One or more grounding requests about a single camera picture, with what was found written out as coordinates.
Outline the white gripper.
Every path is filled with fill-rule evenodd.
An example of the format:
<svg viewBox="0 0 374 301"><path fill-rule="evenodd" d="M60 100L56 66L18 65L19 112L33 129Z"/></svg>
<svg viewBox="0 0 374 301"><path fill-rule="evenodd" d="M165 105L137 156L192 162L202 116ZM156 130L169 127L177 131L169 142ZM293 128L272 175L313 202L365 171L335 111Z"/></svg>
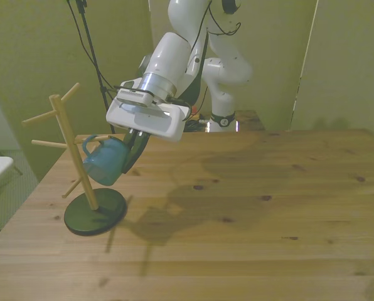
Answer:
<svg viewBox="0 0 374 301"><path fill-rule="evenodd" d="M181 139L189 108L175 104L159 103L150 107L129 105L113 100L106 121L113 126L132 128L125 135L128 148L122 173L126 174L147 146L151 135L177 142Z"/></svg>

